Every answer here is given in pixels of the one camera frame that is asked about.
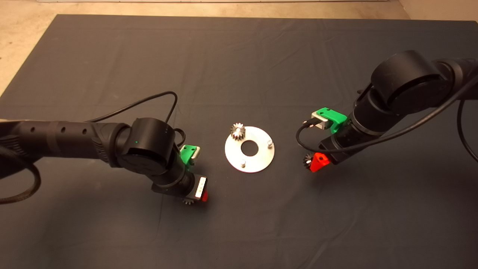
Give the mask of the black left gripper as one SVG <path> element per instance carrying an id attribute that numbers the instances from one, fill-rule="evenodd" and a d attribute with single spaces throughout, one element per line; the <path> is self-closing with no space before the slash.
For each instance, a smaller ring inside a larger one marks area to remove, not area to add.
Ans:
<path id="1" fill-rule="evenodd" d="M 152 184 L 151 190 L 169 196 L 182 198 L 183 200 L 208 201 L 208 179 L 203 175 L 184 175 L 181 179 L 167 184 Z"/>

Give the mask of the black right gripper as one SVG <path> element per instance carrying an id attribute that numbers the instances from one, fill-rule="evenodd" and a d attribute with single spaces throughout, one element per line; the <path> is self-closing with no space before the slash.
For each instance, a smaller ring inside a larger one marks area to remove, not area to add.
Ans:
<path id="1" fill-rule="evenodd" d="M 336 133 L 322 140 L 321 143 L 319 143 L 319 148 L 321 150 L 347 148 L 367 141 L 369 141 L 369 135 L 367 133 L 362 132 L 353 123 L 345 123 Z M 359 149 L 356 151 L 325 154 L 316 152 L 309 157 L 309 170 L 315 173 L 330 163 L 337 165 L 360 151 Z"/>

